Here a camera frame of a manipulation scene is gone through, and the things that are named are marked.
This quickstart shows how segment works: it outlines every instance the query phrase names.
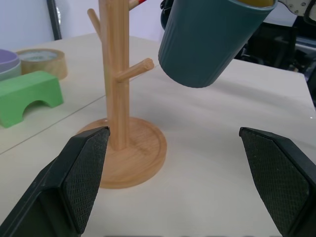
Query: dark green cup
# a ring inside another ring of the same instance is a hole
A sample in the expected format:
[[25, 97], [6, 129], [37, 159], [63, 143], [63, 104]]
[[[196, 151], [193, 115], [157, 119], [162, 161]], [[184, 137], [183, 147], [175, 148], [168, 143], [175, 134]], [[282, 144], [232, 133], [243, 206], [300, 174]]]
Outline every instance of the dark green cup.
[[277, 5], [242, 1], [175, 0], [158, 54], [164, 72], [185, 86], [211, 85]]

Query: wooden stand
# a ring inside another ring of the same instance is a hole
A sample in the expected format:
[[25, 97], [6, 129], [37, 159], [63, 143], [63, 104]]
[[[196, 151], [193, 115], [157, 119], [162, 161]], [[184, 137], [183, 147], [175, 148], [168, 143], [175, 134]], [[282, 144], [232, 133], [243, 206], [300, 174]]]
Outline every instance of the wooden stand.
[[95, 121], [80, 132], [100, 126], [111, 130], [100, 186], [120, 189], [141, 184], [162, 167], [167, 143], [153, 124], [129, 117], [129, 79], [154, 68], [147, 58], [129, 67], [129, 1], [99, 0], [100, 21], [93, 9], [91, 22], [102, 42], [107, 119]]

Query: green block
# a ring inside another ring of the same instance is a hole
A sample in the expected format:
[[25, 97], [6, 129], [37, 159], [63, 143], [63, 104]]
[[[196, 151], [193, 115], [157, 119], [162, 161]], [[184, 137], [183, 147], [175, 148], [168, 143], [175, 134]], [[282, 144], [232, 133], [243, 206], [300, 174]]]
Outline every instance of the green block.
[[53, 108], [63, 103], [58, 78], [34, 72], [0, 81], [0, 123], [11, 127], [23, 121], [23, 112], [34, 101]]

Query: purple plate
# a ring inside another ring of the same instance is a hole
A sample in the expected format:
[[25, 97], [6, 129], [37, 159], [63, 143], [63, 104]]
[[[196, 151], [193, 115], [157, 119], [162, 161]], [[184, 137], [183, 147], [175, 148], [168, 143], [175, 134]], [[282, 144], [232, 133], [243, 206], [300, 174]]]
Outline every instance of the purple plate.
[[0, 73], [10, 70], [20, 62], [19, 56], [11, 51], [0, 49]]

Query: purple lid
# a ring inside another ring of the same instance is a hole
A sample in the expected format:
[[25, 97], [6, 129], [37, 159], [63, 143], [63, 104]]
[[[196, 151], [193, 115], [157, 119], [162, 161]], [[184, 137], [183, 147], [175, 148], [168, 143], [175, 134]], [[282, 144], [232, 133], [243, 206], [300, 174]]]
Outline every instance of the purple lid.
[[0, 65], [13, 62], [17, 58], [18, 58], [18, 55], [16, 53], [5, 50], [5, 49], [0, 49]]

